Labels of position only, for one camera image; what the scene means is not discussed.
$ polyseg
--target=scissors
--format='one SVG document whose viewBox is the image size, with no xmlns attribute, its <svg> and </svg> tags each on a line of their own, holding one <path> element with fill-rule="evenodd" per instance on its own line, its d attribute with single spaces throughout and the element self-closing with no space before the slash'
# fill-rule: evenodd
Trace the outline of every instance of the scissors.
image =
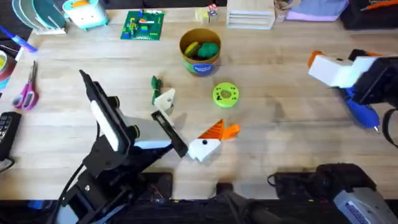
<svg viewBox="0 0 398 224">
<path fill-rule="evenodd" d="M 30 72 L 29 79 L 22 89 L 21 93 L 15 97 L 12 104 L 15 108 L 30 110 L 32 109 L 39 99 L 38 94 L 35 91 L 34 81 L 37 73 L 37 62 L 34 61 L 32 71 Z"/>
</svg>

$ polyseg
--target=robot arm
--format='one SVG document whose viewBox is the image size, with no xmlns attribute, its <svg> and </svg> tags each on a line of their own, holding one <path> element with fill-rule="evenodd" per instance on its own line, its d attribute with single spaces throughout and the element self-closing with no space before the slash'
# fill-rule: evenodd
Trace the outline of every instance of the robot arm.
<svg viewBox="0 0 398 224">
<path fill-rule="evenodd" d="M 106 96 L 98 82 L 80 73 L 91 111 L 104 135 L 84 158 L 86 169 L 76 184 L 61 196 L 56 217 L 60 224 L 104 223 L 147 190 L 149 184 L 142 171 L 171 149 L 180 157 L 188 151 L 166 113 L 154 112 L 153 120 L 128 118 L 119 110 L 117 96 Z"/>
</svg>

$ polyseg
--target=silver metal part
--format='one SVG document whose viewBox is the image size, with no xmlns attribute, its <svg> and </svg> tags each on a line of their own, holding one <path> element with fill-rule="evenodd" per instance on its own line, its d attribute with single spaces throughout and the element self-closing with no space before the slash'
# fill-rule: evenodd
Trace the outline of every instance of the silver metal part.
<svg viewBox="0 0 398 224">
<path fill-rule="evenodd" d="M 381 194 L 368 187 L 343 190 L 333 201 L 352 224 L 398 224 Z"/>
</svg>

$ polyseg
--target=white toy piece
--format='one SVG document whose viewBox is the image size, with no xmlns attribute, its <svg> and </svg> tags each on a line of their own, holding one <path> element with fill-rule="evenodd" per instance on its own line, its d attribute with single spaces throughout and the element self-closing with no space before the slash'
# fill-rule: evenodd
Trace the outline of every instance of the white toy piece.
<svg viewBox="0 0 398 224">
<path fill-rule="evenodd" d="M 222 140 L 235 138 L 239 132 L 238 124 L 225 129 L 224 120 L 221 119 L 189 144 L 188 155 L 192 159 L 203 162 L 208 155 L 220 146 Z"/>
<path fill-rule="evenodd" d="M 84 30 L 106 26 L 109 21 L 105 9 L 98 0 L 67 0 L 63 3 L 62 9 L 76 26 Z"/>
<path fill-rule="evenodd" d="M 378 57 L 356 57 L 354 62 L 337 60 L 324 55 L 315 56 L 308 74 L 332 87 L 352 87 L 369 70 Z"/>
<path fill-rule="evenodd" d="M 188 155 L 192 159 L 203 162 L 205 157 L 211 154 L 220 144 L 221 141 L 218 139 L 195 139 L 189 144 Z"/>
<path fill-rule="evenodd" d="M 171 126 L 174 126 L 174 123 L 170 120 L 169 115 L 173 112 L 174 109 L 174 95 L 175 90 L 171 88 L 169 91 L 158 96 L 155 101 L 155 107 L 162 113 L 164 118 L 169 122 Z"/>
</svg>

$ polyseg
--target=toy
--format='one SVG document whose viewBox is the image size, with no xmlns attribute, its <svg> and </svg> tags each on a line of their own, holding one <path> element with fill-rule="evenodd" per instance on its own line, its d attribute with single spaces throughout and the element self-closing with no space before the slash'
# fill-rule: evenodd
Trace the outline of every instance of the toy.
<svg viewBox="0 0 398 224">
<path fill-rule="evenodd" d="M 104 8 L 98 0 L 68 0 L 63 3 L 62 9 L 76 26 L 84 30 L 106 26 L 109 21 Z"/>
<path fill-rule="evenodd" d="M 218 51 L 219 47 L 215 43 L 204 43 L 201 45 L 198 56 L 204 59 L 209 59 L 214 57 Z"/>
<path fill-rule="evenodd" d="M 210 4 L 208 7 L 201 7 L 195 10 L 195 18 L 202 24 L 210 24 L 218 20 L 218 7 L 216 4 Z"/>
<path fill-rule="evenodd" d="M 124 23 L 122 40 L 159 40 L 164 12 L 158 10 L 129 11 Z"/>
<path fill-rule="evenodd" d="M 239 90 L 232 83 L 220 83 L 213 89 L 213 100 L 220 107 L 232 107 L 238 99 Z"/>
<path fill-rule="evenodd" d="M 153 76 L 152 80 L 150 81 L 150 85 L 154 90 L 154 93 L 152 94 L 152 105 L 154 105 L 155 99 L 160 96 L 160 88 L 162 87 L 162 80 Z"/>
<path fill-rule="evenodd" d="M 238 124 L 225 129 L 224 120 L 221 119 L 189 144 L 188 154 L 192 159 L 198 159 L 203 162 L 205 157 L 221 144 L 222 140 L 235 138 L 240 130 L 241 128 Z"/>
<path fill-rule="evenodd" d="M 184 54 L 187 57 L 192 58 L 194 55 L 196 55 L 198 53 L 199 48 L 201 47 L 201 45 L 199 44 L 199 42 L 194 41 L 192 42 L 192 44 L 190 44 L 187 49 L 185 49 Z"/>
</svg>

